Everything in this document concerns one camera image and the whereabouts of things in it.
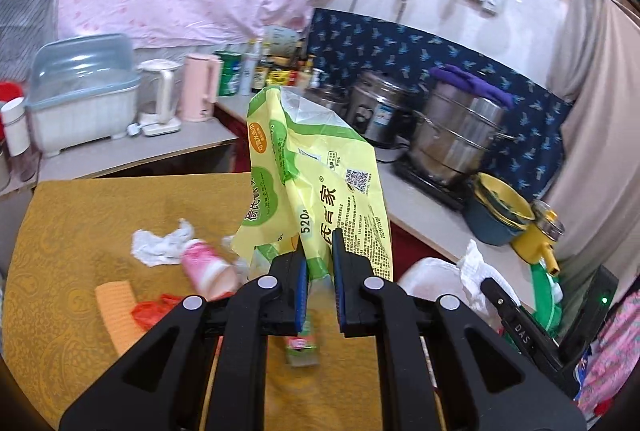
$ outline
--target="yellow tablecloth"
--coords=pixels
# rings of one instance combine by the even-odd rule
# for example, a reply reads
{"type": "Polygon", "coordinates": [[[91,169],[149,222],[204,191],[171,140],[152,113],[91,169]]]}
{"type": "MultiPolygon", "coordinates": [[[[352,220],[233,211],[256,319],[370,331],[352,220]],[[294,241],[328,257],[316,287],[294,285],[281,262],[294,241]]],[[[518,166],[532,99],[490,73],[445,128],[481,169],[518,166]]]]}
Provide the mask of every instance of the yellow tablecloth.
{"type": "MultiPolygon", "coordinates": [[[[20,228],[4,301],[5,361],[43,417],[63,411],[116,360],[94,289],[129,280],[138,300],[193,288],[177,265],[147,268],[130,255],[137,229],[167,234],[189,220],[221,255],[251,199],[249,174],[111,178],[38,185],[20,228]]],[[[321,365],[287,366],[282,341],[268,355],[267,430],[379,430],[372,338],[344,339],[335,311],[313,311],[321,365]]]]}

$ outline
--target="green can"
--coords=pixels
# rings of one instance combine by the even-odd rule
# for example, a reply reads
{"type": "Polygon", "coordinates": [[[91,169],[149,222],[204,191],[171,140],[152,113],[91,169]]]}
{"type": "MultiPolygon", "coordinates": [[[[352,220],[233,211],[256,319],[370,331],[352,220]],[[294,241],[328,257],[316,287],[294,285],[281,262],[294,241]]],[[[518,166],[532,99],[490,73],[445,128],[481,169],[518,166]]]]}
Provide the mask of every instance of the green can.
{"type": "Polygon", "coordinates": [[[228,52],[219,50],[216,52],[222,60],[222,72],[220,73],[219,96],[234,96],[238,92],[240,85],[240,67],[242,64],[242,54],[238,52],[228,52]]]}

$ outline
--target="purple cloth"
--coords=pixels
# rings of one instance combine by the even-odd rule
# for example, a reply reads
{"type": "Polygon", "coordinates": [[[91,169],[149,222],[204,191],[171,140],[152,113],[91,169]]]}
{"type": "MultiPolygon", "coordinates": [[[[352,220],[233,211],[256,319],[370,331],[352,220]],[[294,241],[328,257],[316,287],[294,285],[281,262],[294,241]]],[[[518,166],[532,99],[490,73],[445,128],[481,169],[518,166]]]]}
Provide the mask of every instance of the purple cloth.
{"type": "Polygon", "coordinates": [[[460,88],[460,90],[494,101],[494,103],[508,110],[513,108],[513,96],[510,93],[490,85],[480,77],[465,72],[457,66],[444,65],[444,68],[434,66],[429,70],[429,73],[438,81],[444,81],[456,88],[460,88]]]}

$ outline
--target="qr code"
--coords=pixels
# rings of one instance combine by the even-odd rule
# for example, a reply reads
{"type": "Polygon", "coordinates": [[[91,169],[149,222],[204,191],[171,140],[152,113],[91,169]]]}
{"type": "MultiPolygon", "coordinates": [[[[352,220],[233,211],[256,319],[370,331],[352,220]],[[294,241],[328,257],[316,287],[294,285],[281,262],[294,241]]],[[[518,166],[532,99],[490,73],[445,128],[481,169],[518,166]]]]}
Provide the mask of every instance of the qr code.
{"type": "Polygon", "coordinates": [[[347,174],[344,176],[344,181],[356,188],[363,194],[367,194],[367,186],[369,186],[369,180],[371,173],[366,171],[358,171],[357,169],[348,169],[347,174]]]}

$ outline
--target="navy blue patterned fabric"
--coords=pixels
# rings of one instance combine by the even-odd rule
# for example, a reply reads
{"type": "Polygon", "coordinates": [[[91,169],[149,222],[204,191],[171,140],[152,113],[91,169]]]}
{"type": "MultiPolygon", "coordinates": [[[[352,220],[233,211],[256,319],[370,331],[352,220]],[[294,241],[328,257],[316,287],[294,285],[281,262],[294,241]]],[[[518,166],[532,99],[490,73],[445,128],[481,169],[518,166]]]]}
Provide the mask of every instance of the navy blue patterned fabric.
{"type": "Polygon", "coordinates": [[[397,23],[321,8],[312,20],[308,50],[327,80],[341,87],[351,87],[362,69],[373,69],[408,88],[420,83],[431,89],[429,68],[452,64],[513,94],[515,107],[503,116],[502,128],[517,139],[494,142],[482,170],[529,201],[562,164],[560,125],[572,105],[481,53],[397,23]]]}

